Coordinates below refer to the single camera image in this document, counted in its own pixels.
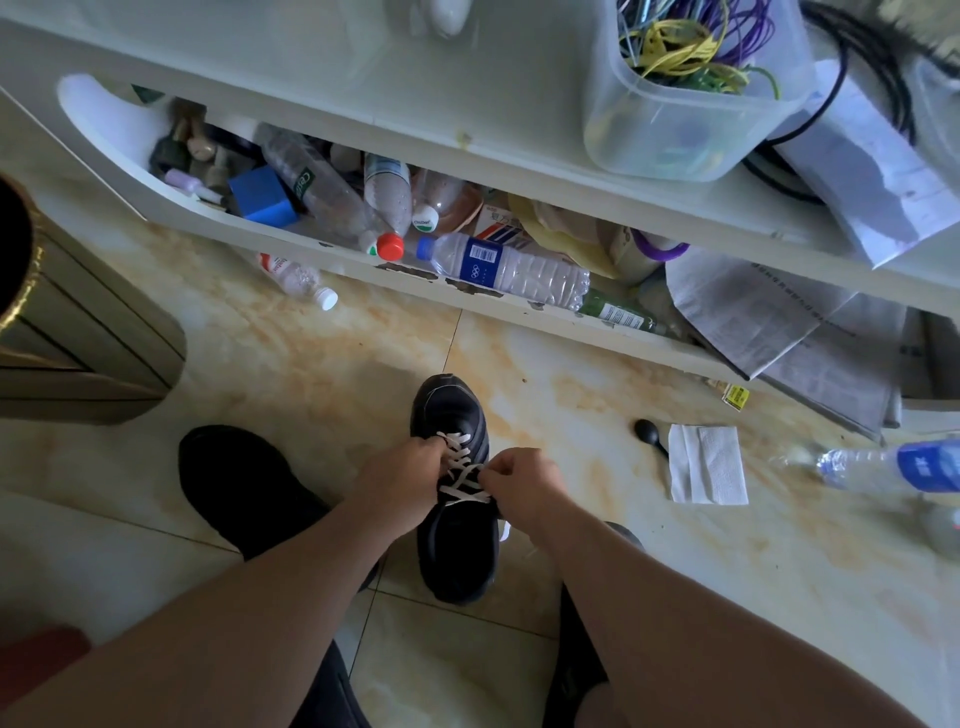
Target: hand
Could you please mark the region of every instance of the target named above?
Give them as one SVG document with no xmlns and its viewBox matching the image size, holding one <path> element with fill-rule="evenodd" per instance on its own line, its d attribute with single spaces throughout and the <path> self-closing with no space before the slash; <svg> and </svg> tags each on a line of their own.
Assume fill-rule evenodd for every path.
<svg viewBox="0 0 960 728">
<path fill-rule="evenodd" d="M 496 498 L 500 512 L 512 525 L 541 539 L 540 525 L 554 503 L 569 503 L 564 477 L 557 464 L 535 448 L 500 452 L 480 471 L 480 486 Z"/>
<path fill-rule="evenodd" d="M 437 481 L 446 473 L 446 443 L 440 437 L 409 440 L 371 456 L 347 500 L 373 511 L 393 538 L 412 531 L 437 504 Z"/>
</svg>

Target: blue bottle cap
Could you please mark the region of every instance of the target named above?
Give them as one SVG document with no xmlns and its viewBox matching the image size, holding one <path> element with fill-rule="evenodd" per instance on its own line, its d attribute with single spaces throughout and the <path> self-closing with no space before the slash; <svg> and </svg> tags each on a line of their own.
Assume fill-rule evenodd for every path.
<svg viewBox="0 0 960 728">
<path fill-rule="evenodd" d="M 417 243 L 417 258 L 419 260 L 429 260 L 433 255 L 433 244 L 436 241 L 435 238 L 430 235 L 421 235 L 420 241 Z"/>
</svg>

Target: transparent plastic box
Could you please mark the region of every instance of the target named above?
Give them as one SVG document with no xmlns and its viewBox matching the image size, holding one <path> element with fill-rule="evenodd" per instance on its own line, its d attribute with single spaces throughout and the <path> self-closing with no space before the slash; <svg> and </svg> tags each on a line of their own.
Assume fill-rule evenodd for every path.
<svg viewBox="0 0 960 728">
<path fill-rule="evenodd" d="M 816 84 L 813 55 L 797 0 L 772 0 L 775 32 L 750 65 L 742 95 L 654 84 L 620 55 L 616 0 L 592 0 L 594 40 L 584 89 L 584 144 L 609 172 L 663 180 L 710 182 L 747 156 L 809 98 Z M 721 50 L 736 43 L 728 38 Z"/>
</svg>

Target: marble floor tile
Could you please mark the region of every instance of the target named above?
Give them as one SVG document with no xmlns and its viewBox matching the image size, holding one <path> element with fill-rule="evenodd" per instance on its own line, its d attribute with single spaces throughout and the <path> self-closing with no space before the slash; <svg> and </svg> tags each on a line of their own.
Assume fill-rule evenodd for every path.
<svg viewBox="0 0 960 728">
<path fill-rule="evenodd" d="M 943 724 L 938 557 L 915 528 L 910 504 L 833 491 L 783 464 L 788 452 L 810 443 L 866 441 L 780 396 L 753 393 L 737 413 L 695 377 L 466 312 L 446 368 L 483 403 L 492 452 L 543 448 L 578 502 L 628 526 L 663 563 Z M 669 500 L 665 460 L 632 432 L 641 417 L 661 425 L 664 438 L 670 423 L 736 425 L 750 505 Z M 388 562 L 387 573 L 393 569 Z M 503 559 L 498 581 L 511 583 L 507 574 L 516 569 Z M 528 580 L 524 599 L 494 598 L 484 618 L 523 623 L 531 595 L 547 603 L 554 589 L 548 579 Z M 897 655 L 908 656 L 910 675 L 898 675 Z"/>
<path fill-rule="evenodd" d="M 526 534 L 514 530 L 500 544 L 499 566 L 492 586 L 473 604 L 457 607 L 434 598 L 420 576 L 415 533 L 390 547 L 377 589 L 556 638 L 560 631 L 560 587 L 560 577 L 546 554 L 538 551 Z"/>
<path fill-rule="evenodd" d="M 557 644 L 378 592 L 350 683 L 372 725 L 539 728 Z"/>
<path fill-rule="evenodd" d="M 53 624 L 106 642 L 239 563 L 231 551 L 0 493 L 0 643 Z"/>
<path fill-rule="evenodd" d="M 33 191 L 180 320 L 187 363 L 166 401 L 123 425 L 0 422 L 0 488 L 228 546 L 180 492 L 177 443 L 191 427 L 257 432 L 336 502 L 372 452 L 407 434 L 417 388 L 443 370 L 458 309 L 328 276 L 340 303 L 324 313 L 220 243 L 135 219 L 94 181 L 42 178 Z"/>
</svg>

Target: small bottle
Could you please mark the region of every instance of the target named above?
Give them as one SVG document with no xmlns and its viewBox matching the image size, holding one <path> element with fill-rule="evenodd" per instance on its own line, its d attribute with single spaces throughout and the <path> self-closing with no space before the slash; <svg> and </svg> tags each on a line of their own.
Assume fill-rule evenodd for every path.
<svg viewBox="0 0 960 728">
<path fill-rule="evenodd" d="M 201 200 L 206 200 L 214 205 L 221 205 L 224 201 L 223 195 L 214 192 L 212 189 L 207 189 L 203 182 L 186 172 L 181 172 L 179 169 L 168 169 L 166 174 L 163 175 L 163 181 L 171 187 L 182 189 L 184 192 L 196 195 Z"/>
<path fill-rule="evenodd" d="M 204 121 L 199 116 L 190 119 L 190 138 L 186 148 L 196 161 L 210 161 L 217 153 L 217 145 L 210 141 L 204 131 Z"/>
<path fill-rule="evenodd" d="M 206 170 L 204 182 L 207 189 L 212 189 L 218 195 L 230 193 L 230 152 L 226 147 L 217 147 L 213 165 Z"/>
<path fill-rule="evenodd" d="M 466 182 L 442 172 L 424 169 L 417 175 L 414 190 L 413 225 L 420 232 L 433 232 L 440 218 L 460 198 Z"/>
<path fill-rule="evenodd" d="M 590 289 L 590 272 L 580 266 L 476 240 L 462 232 L 421 236 L 417 258 L 429 261 L 441 276 L 571 311 L 580 310 Z"/>
<path fill-rule="evenodd" d="M 298 299 L 313 299 L 324 311 L 337 304 L 337 292 L 324 286 L 320 271 L 308 265 L 269 253 L 254 253 L 246 248 L 233 250 L 255 268 L 269 276 L 288 295 Z"/>
<path fill-rule="evenodd" d="M 406 164 L 396 159 L 367 154 L 363 199 L 383 216 L 397 235 L 403 237 L 407 234 L 413 201 L 410 196 L 410 170 Z"/>
<path fill-rule="evenodd" d="M 819 457 L 816 469 L 827 485 L 855 493 L 960 493 L 960 440 L 833 449 Z"/>
<path fill-rule="evenodd" d="M 303 134 L 261 124 L 256 139 L 267 164 L 310 210 L 329 242 L 340 240 L 370 255 L 376 255 L 377 240 L 384 236 L 400 239 L 402 246 L 402 238 Z"/>
</svg>

